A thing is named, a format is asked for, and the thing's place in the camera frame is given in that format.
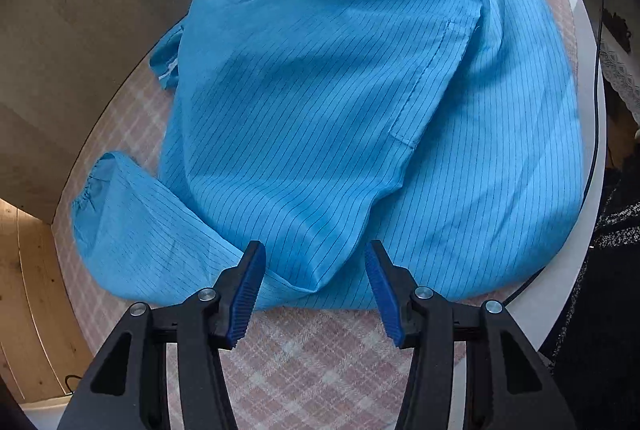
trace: black cable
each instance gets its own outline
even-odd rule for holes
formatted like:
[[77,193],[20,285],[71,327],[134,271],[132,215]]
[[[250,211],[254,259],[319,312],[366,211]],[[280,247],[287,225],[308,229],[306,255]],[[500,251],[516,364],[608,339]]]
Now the black cable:
[[600,0],[600,20],[598,21],[598,37],[596,39],[596,68],[593,74],[593,115],[594,115],[594,127],[595,136],[593,140],[593,156],[591,157],[591,167],[589,168],[589,175],[587,177],[587,183],[584,187],[584,196],[582,197],[582,204],[580,209],[584,206],[584,201],[587,200],[587,193],[593,180],[593,173],[596,168],[596,159],[598,157],[598,144],[600,141],[600,116],[598,114],[598,75],[600,74],[600,43],[602,42],[602,17],[604,15],[604,0]]
[[67,374],[65,376],[65,385],[66,385],[66,389],[73,393],[74,391],[71,389],[71,387],[69,386],[69,378],[76,378],[76,380],[82,380],[82,376],[76,376],[75,374]]
[[531,282],[533,282],[535,279],[538,278],[538,275],[542,273],[542,269],[537,270],[533,275],[527,278],[525,282],[519,288],[516,289],[516,291],[511,293],[507,297],[507,299],[504,302],[502,302],[502,305],[509,305],[511,302],[513,302],[520,293],[522,293],[527,287],[529,287]]
[[611,149],[609,148],[609,143],[607,143],[607,154],[609,154],[609,161],[611,161],[611,166],[615,167],[613,164],[613,154],[611,153]]

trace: bolt head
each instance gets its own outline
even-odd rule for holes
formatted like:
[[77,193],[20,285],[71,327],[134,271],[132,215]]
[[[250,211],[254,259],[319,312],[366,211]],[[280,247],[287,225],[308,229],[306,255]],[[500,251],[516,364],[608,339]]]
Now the bolt head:
[[131,316],[140,316],[145,311],[146,304],[143,304],[142,302],[136,302],[129,308],[129,313],[131,313]]
[[216,291],[215,289],[212,289],[210,287],[206,287],[198,291],[198,299],[203,302],[208,302],[210,300],[213,300],[215,297],[216,297]]
[[422,300],[428,300],[433,296],[433,289],[421,285],[415,288],[414,293],[418,298],[421,298]]
[[484,304],[484,308],[494,315],[502,312],[502,304],[495,300],[489,300],[486,304]]

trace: wall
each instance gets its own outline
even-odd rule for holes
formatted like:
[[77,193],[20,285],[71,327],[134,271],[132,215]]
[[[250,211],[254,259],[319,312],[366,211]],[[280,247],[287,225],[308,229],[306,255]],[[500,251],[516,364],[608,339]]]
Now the wall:
[[104,107],[191,0],[0,0],[0,197],[51,222]]

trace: seam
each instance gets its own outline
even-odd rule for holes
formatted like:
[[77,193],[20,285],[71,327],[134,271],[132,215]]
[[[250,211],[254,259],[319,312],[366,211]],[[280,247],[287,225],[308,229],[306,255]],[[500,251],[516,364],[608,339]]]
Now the seam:
[[174,38],[174,36],[176,36],[178,33],[182,33],[182,32],[184,32],[184,25],[180,24],[180,27],[177,30],[175,30],[173,33],[171,33],[171,36],[169,36],[169,38],[166,39],[166,41],[164,42],[164,45],[167,45]]
[[396,118],[394,119],[394,122],[389,127],[389,134],[391,134],[391,136],[393,136],[398,141],[401,141],[401,142],[403,142],[403,143],[405,143],[405,144],[407,144],[409,146],[413,145],[413,143],[411,143],[411,138],[407,139],[407,138],[402,137],[400,135],[396,135],[396,134],[393,133],[393,129],[395,128],[396,123],[400,119],[400,116],[402,116],[402,113],[404,112],[404,109],[406,108],[407,104],[409,103],[409,101],[411,100],[412,96],[414,95],[415,89],[418,88],[418,84],[420,84],[420,81],[422,80],[422,77],[424,76],[424,73],[431,66],[431,63],[433,62],[433,59],[436,57],[436,54],[438,54],[438,51],[440,50],[440,47],[442,46],[442,43],[444,42],[445,36],[447,36],[447,32],[450,31],[450,26],[451,26],[451,20],[447,21],[447,25],[445,26],[445,31],[442,34],[441,38],[440,38],[440,42],[438,42],[438,46],[433,51],[433,55],[431,56],[431,58],[427,62],[427,64],[424,66],[422,71],[420,72],[420,75],[416,78],[414,86],[411,88],[411,91],[409,92],[409,95],[406,97],[406,99],[404,100],[404,103],[402,104],[402,108],[400,109],[400,111],[396,115]]

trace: black fabric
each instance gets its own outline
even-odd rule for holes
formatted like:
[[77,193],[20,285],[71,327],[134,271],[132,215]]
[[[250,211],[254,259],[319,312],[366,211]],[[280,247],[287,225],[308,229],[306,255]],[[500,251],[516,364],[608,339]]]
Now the black fabric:
[[574,290],[540,352],[579,429],[640,428],[640,151],[609,170]]

